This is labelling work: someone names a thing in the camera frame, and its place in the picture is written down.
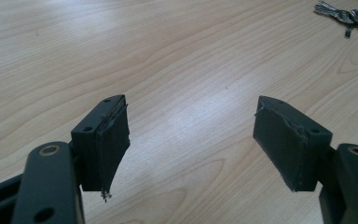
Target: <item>wooden table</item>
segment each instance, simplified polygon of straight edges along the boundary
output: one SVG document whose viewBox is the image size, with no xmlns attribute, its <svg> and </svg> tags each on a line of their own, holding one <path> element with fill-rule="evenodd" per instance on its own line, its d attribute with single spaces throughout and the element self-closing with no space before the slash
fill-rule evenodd
<svg viewBox="0 0 358 224">
<path fill-rule="evenodd" d="M 321 187 L 291 192 L 252 137 L 267 95 L 358 144 L 358 29 L 316 3 L 0 1 L 0 182 L 125 93 L 131 147 L 88 223 L 322 223 Z"/>
</svg>

